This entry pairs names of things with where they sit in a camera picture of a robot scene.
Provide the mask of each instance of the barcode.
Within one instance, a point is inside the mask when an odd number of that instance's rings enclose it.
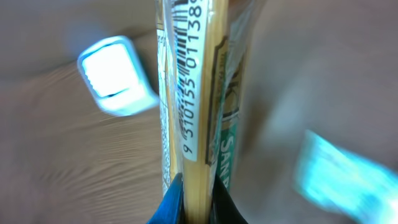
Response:
[[[201,68],[207,7],[208,0],[172,1],[181,147],[184,156],[192,161],[196,161],[198,152]]]

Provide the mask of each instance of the printed label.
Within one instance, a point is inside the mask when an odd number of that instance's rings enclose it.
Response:
[[[177,56],[177,107],[181,149],[185,158],[196,161],[200,90],[208,0],[174,0],[172,17]]]
[[[228,41],[225,37],[216,46],[211,74],[211,87],[206,137],[206,163],[209,166],[217,162],[220,145],[221,130],[221,100],[223,98],[223,85],[225,81],[225,63],[228,56]]]
[[[165,194],[170,186],[170,133],[169,133],[169,111],[167,103],[166,85],[166,38],[164,30],[157,30],[157,64],[159,77],[159,98],[160,98],[160,125],[162,128],[162,173],[163,193]]]
[[[241,81],[244,59],[238,65],[232,80],[225,91],[225,103],[223,113],[223,124],[221,130],[220,153],[218,155],[217,174],[229,190],[234,164],[236,131],[239,122],[239,96],[241,92]]]

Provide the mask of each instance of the green label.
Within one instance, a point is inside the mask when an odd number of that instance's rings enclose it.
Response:
[[[221,131],[221,144],[218,154],[217,174],[223,181],[225,188],[228,191],[234,164],[236,127],[237,124],[234,124],[231,125],[229,129],[224,129]]]

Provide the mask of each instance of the blurry white object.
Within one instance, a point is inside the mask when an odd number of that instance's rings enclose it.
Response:
[[[78,58],[78,68],[97,105],[106,113],[128,116],[158,105],[131,41],[103,39]]]

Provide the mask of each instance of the blurry blue object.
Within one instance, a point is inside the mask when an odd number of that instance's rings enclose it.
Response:
[[[185,224],[183,209],[182,173],[178,173],[167,190],[154,216],[147,224]],[[248,224],[236,208],[223,181],[218,175],[213,187],[213,206],[210,212],[210,224]]]
[[[95,43],[80,54],[78,68],[97,105],[106,113],[128,116],[159,103],[127,37]]]
[[[305,198],[329,212],[344,213],[360,223],[398,223],[398,177],[310,131],[296,183]]]

